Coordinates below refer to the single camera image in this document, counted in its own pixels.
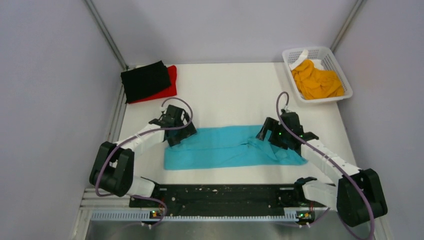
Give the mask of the cyan t-shirt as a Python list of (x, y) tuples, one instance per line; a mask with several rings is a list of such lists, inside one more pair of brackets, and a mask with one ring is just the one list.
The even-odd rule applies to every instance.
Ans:
[(164, 151), (164, 169), (204, 170), (250, 166), (302, 166), (294, 150), (256, 138), (260, 125), (199, 128), (197, 133)]

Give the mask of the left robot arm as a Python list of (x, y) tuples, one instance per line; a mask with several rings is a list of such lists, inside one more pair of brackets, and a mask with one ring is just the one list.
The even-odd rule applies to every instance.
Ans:
[(147, 206), (165, 208), (160, 200), (159, 184), (135, 176), (135, 159), (148, 149), (167, 142), (173, 147), (197, 133), (191, 107), (168, 105), (161, 115), (135, 134), (118, 142), (103, 142), (90, 172), (89, 182), (98, 197), (123, 197), (142, 200)]

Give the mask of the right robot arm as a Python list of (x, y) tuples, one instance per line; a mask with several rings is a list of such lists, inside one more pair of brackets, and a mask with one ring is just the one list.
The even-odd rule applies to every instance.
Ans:
[(256, 135), (271, 146), (296, 152), (320, 169), (332, 182), (323, 183), (313, 177), (300, 178), (293, 192), (299, 206), (318, 202), (337, 211), (349, 227), (385, 216), (388, 206), (378, 173), (361, 169), (343, 160), (327, 148), (313, 132), (305, 132), (295, 112), (282, 111), (280, 120), (267, 117)]

